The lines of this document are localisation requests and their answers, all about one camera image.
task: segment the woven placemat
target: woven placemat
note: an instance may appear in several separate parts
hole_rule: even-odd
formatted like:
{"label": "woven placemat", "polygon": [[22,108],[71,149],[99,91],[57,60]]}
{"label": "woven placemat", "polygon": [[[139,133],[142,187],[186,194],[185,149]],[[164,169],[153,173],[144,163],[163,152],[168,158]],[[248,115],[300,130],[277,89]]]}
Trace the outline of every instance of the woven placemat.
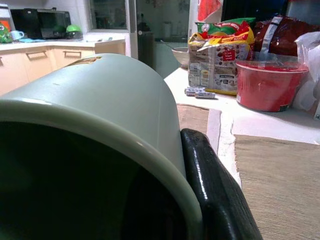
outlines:
{"label": "woven placemat", "polygon": [[242,190],[264,240],[320,239],[320,146],[235,136]]}
{"label": "woven placemat", "polygon": [[187,104],[177,104],[180,129],[193,129],[207,135],[217,153],[220,136],[221,111]]}

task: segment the red snack package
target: red snack package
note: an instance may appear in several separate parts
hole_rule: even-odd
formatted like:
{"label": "red snack package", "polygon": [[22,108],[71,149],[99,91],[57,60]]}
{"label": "red snack package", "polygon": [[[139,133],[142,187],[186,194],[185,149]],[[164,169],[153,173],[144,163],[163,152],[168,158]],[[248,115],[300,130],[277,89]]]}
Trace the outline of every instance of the red snack package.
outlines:
{"label": "red snack package", "polygon": [[282,18],[282,20],[279,23],[271,23],[273,22],[273,19],[256,23],[253,29],[255,35],[255,52],[260,52],[262,50],[262,46],[264,42],[266,42],[264,38],[266,38],[266,33],[268,28],[270,28],[270,24],[274,24],[276,30],[269,42],[268,52],[278,55],[297,56],[297,44],[295,43],[295,40],[303,34],[320,31],[320,26],[310,25],[295,18],[287,16],[278,16],[275,18]]}

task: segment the microwave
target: microwave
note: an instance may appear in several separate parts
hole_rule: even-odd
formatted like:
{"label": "microwave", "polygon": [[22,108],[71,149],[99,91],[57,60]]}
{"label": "microwave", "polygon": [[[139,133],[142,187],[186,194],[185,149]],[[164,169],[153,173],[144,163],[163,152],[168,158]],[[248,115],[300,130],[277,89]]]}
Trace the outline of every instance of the microwave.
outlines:
{"label": "microwave", "polygon": [[15,29],[31,39],[63,39],[71,24],[68,11],[53,9],[11,9]]}

